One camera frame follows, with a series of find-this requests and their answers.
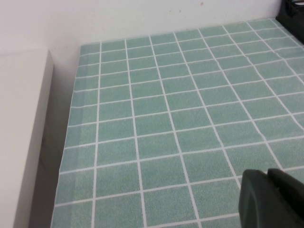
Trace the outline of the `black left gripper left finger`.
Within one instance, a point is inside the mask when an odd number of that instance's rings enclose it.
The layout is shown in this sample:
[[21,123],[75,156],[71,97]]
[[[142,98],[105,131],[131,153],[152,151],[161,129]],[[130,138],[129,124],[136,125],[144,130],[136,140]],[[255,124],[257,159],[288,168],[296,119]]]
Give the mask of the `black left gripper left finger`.
[[238,211],[243,228],[282,228],[282,204],[274,184],[259,170],[245,170]]

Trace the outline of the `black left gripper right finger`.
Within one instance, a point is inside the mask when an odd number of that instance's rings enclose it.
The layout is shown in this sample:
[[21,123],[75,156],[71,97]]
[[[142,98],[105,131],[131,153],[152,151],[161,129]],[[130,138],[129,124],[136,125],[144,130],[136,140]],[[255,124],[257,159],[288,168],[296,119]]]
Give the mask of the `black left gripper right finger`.
[[279,192],[288,213],[295,225],[304,227],[304,184],[280,169],[268,169],[268,178]]

